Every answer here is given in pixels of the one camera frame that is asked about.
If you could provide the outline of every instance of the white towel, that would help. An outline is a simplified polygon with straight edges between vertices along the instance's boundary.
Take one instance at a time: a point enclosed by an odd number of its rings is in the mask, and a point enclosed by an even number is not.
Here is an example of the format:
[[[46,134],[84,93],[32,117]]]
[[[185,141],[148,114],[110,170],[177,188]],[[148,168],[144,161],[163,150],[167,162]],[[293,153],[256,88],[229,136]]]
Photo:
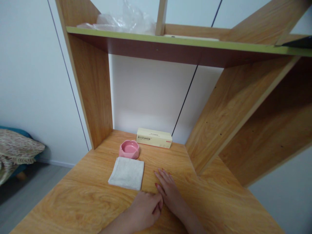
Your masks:
[[[143,161],[118,157],[108,183],[126,189],[141,190],[143,172]]]

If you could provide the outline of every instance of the leopard print blanket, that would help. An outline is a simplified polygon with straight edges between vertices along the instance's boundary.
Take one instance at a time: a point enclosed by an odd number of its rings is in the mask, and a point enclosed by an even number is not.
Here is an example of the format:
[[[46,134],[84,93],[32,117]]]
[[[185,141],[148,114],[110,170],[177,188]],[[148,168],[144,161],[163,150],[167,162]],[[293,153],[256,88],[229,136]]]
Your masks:
[[[0,129],[0,185],[20,164],[32,164],[45,145],[19,133]]]

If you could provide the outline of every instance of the pink ceramic bowl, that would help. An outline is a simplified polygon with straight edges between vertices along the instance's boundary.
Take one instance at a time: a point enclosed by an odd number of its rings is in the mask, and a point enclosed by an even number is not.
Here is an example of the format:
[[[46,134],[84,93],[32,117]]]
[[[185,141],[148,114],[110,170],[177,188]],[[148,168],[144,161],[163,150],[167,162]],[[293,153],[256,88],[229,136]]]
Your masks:
[[[139,157],[140,147],[136,141],[126,140],[120,145],[119,156],[131,159]]]

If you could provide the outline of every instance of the plastic bag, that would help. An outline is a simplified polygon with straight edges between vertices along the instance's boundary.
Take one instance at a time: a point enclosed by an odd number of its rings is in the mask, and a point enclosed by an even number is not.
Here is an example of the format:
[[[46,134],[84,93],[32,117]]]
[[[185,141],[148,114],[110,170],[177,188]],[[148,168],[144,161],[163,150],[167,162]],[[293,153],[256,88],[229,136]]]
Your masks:
[[[124,0],[123,14],[121,16],[100,14],[96,24],[84,23],[77,25],[77,27],[120,33],[155,35],[156,23],[150,15]]]

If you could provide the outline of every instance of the shelf board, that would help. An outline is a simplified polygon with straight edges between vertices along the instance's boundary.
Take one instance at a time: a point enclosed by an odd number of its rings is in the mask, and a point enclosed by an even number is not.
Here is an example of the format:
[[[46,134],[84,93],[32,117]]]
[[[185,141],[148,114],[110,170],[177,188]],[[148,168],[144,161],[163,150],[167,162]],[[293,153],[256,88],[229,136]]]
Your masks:
[[[66,27],[67,32],[107,53],[212,67],[232,67],[287,55],[312,57],[312,49],[151,36]]]
[[[119,146],[136,135],[114,130],[16,226],[12,233],[98,233],[132,203],[138,191],[108,184]],[[142,190],[156,193],[153,173],[171,172],[183,198],[211,233],[283,233],[251,192],[243,188],[219,157],[197,177],[184,145],[170,149],[140,144]],[[142,233],[186,233],[166,206],[156,224]]]

